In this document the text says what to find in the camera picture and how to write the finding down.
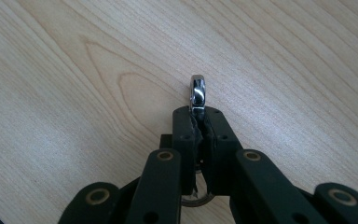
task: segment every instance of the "light wood surface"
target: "light wood surface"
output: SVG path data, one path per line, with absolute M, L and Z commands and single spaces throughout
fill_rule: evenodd
M 139 176 L 193 74 L 295 185 L 358 190 L 358 1 L 0 0 L 0 218 Z M 233 223 L 227 202 L 182 223 Z

